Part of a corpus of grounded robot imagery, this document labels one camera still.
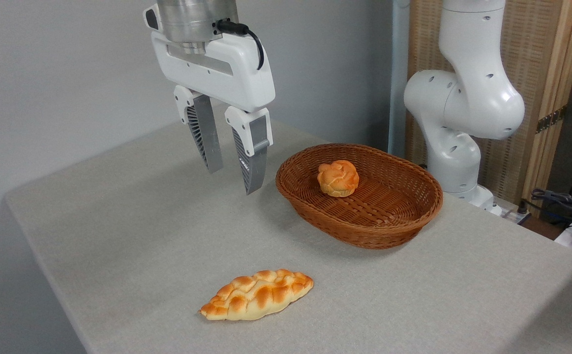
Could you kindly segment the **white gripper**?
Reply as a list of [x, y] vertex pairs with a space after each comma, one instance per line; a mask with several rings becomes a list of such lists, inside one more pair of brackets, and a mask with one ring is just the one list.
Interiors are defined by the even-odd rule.
[[223, 168], [212, 97], [233, 106], [225, 118], [232, 128], [246, 194], [259, 190], [273, 145], [270, 114], [263, 107], [276, 92], [268, 59], [257, 69], [256, 42], [248, 36], [223, 34], [207, 43], [203, 55], [185, 54], [178, 43], [157, 31], [151, 32], [151, 42], [164, 76], [178, 84], [174, 97], [180, 118], [209, 173]]

